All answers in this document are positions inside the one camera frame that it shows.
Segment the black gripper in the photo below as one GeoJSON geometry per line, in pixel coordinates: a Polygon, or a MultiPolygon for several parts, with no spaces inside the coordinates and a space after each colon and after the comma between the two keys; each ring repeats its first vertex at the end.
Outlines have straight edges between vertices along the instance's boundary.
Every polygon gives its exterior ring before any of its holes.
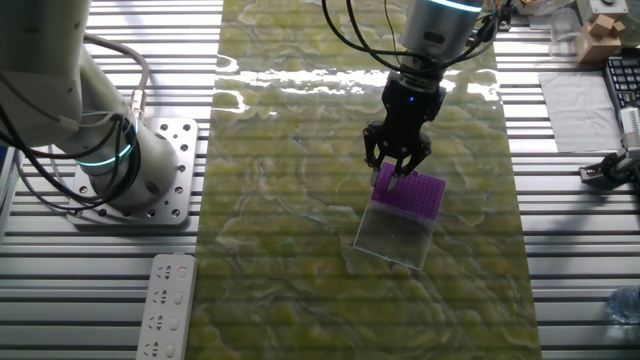
{"type": "Polygon", "coordinates": [[[389,189],[393,190],[400,178],[410,177],[431,154],[431,140],[427,135],[420,135],[421,128],[436,118],[444,98],[445,89],[440,85],[416,87],[400,74],[389,74],[382,93],[385,120],[372,121],[363,130],[365,161],[372,169],[372,186],[378,181],[386,157],[396,160],[389,182],[389,189]],[[405,146],[390,151],[389,145],[405,146]]]}

